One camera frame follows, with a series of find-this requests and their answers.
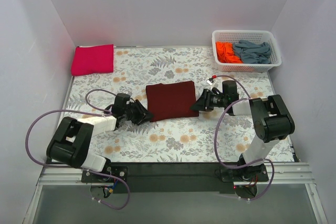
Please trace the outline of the dark red t-shirt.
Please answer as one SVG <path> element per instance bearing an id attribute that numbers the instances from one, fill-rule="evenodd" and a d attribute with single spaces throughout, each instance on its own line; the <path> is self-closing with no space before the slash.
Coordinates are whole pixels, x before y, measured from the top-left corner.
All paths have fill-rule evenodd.
<path id="1" fill-rule="evenodd" d="M 196 102 L 193 81 L 148 85 L 145 90 L 148 111 L 153 114 L 151 122 L 199 116 L 198 111 L 191 110 Z"/>

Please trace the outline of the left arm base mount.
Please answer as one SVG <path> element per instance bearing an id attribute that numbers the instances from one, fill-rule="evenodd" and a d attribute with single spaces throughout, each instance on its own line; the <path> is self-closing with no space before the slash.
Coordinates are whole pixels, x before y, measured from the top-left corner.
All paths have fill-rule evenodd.
<path id="1" fill-rule="evenodd" d="M 108 165 L 106 168 L 103 169 L 100 173 L 103 175 L 98 175 L 97 172 L 92 172 L 90 170 L 83 170 L 81 176 L 82 183 L 112 183 L 115 181 L 114 178 L 108 177 L 114 176 L 117 178 L 122 179 L 123 181 L 127 181 L 128 176 L 128 167 L 127 166 L 115 166 L 115 165 Z"/>

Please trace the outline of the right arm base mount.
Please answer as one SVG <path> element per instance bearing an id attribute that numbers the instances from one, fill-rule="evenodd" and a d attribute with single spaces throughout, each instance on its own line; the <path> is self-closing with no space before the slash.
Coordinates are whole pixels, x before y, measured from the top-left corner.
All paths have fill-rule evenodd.
<path id="1" fill-rule="evenodd" d="M 267 182 L 269 177 L 264 164 L 240 169 L 220 167 L 217 176 L 223 182 Z"/>

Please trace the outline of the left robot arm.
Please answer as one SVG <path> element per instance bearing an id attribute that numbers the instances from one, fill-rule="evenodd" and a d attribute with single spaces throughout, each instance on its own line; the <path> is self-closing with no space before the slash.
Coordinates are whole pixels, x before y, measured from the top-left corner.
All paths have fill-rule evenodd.
<path id="1" fill-rule="evenodd" d="M 47 157 L 72 168 L 92 170 L 98 181 L 106 182 L 112 175 L 111 168 L 107 166 L 110 161 L 89 150 L 91 139 L 118 129 L 125 121 L 139 126 L 153 117 L 153 113 L 139 100 L 132 101 L 128 94 L 119 93 L 114 103 L 104 109 L 103 116 L 85 119 L 64 117 L 47 147 Z"/>

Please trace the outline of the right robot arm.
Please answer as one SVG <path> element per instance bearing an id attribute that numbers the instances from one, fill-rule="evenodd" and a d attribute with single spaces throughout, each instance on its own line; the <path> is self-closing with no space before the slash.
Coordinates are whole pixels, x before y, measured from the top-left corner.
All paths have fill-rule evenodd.
<path id="1" fill-rule="evenodd" d="M 224 108 L 214 133 L 214 151 L 218 162 L 228 168 L 237 169 L 242 180 L 251 180 L 256 174 L 256 167 L 266 161 L 273 147 L 295 131 L 295 123 L 282 97 L 278 94 L 266 98 L 240 98 L 235 80 L 222 82 L 222 91 L 217 88 L 204 89 L 199 99 L 191 106 L 193 111 L 212 111 Z M 224 164 L 217 151 L 217 137 L 220 124 L 225 115 L 251 116 L 255 137 L 237 162 L 237 165 Z"/>

